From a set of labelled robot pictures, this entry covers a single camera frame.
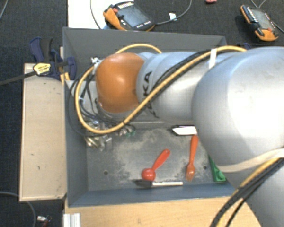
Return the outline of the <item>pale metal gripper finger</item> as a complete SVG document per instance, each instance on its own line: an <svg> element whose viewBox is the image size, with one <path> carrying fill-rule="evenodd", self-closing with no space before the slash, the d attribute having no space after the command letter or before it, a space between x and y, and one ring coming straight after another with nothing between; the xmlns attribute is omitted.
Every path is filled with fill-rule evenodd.
<svg viewBox="0 0 284 227"><path fill-rule="evenodd" d="M86 145L91 148L100 148L101 143L99 137L84 137Z"/></svg>
<svg viewBox="0 0 284 227"><path fill-rule="evenodd" d="M109 136L101 137L101 151L110 151L112 149L112 138Z"/></svg>

